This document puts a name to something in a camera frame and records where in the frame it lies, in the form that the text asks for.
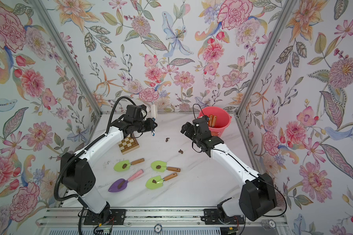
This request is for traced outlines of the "white blue cleaning brush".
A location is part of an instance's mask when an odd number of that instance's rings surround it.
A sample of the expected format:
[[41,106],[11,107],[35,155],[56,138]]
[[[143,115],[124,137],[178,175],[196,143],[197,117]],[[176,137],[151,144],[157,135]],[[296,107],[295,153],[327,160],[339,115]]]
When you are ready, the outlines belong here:
[[157,106],[155,104],[152,104],[151,105],[152,136],[155,136],[155,128],[157,127],[156,118],[157,118]]

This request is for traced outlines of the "pink plastic bucket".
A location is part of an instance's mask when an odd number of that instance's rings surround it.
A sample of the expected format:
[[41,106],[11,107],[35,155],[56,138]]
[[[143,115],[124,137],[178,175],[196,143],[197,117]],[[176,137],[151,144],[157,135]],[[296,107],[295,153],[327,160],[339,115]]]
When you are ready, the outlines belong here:
[[207,116],[209,120],[210,115],[216,115],[217,121],[215,127],[209,127],[213,136],[221,137],[223,132],[229,127],[231,123],[231,115],[222,108],[219,107],[206,107],[199,113],[199,117]]

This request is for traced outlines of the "green hand fork wooden handle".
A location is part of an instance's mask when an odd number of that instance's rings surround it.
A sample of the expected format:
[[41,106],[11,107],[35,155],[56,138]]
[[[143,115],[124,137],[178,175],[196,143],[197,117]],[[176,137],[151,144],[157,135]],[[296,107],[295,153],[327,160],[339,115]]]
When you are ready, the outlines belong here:
[[213,118],[212,118],[211,127],[215,127],[216,121],[217,121],[217,116],[214,115]]

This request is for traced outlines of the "yellow trowel wooden handle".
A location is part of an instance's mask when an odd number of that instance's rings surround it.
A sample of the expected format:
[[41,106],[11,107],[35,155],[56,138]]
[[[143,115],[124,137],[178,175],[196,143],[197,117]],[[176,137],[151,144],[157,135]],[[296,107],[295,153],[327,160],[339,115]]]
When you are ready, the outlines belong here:
[[212,126],[212,121],[213,121],[213,115],[209,116],[209,120],[208,120],[208,126],[211,127]]

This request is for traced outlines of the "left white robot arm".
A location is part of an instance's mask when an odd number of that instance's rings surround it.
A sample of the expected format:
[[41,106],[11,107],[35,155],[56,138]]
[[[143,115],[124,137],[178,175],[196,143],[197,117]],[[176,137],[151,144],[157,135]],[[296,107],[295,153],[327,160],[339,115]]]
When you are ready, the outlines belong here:
[[150,108],[132,104],[127,106],[126,113],[118,119],[113,119],[113,116],[111,113],[105,132],[88,146],[74,154],[63,155],[60,175],[54,189],[57,201],[77,198],[93,214],[103,216],[109,213],[109,203],[95,186],[93,167],[114,145],[134,132],[154,133],[157,127],[157,107],[154,104]]

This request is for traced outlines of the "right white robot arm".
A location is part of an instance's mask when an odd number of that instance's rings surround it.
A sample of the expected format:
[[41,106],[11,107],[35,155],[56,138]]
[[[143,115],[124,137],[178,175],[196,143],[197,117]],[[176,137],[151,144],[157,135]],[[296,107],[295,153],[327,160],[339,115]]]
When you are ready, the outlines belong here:
[[276,189],[273,179],[267,173],[260,174],[240,160],[218,137],[209,130],[207,116],[194,119],[181,127],[181,133],[205,153],[223,166],[241,187],[238,202],[233,199],[220,203],[223,216],[244,215],[250,221],[256,221],[277,207]]

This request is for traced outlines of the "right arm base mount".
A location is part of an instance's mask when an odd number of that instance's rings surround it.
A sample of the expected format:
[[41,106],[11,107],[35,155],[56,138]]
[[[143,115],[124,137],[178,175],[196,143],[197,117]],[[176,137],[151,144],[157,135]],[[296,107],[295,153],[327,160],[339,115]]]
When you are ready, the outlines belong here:
[[243,225],[245,224],[245,219],[243,216],[236,215],[228,217],[220,212],[219,209],[204,209],[203,216],[201,216],[201,221],[205,225]]

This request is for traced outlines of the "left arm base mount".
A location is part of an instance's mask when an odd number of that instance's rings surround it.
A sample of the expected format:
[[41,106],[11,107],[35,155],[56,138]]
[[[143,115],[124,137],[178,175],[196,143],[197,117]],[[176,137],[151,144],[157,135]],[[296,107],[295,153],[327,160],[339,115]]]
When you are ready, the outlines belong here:
[[126,217],[125,209],[104,210],[100,214],[87,211],[84,215],[83,225],[99,225],[108,222],[108,225],[123,225]]

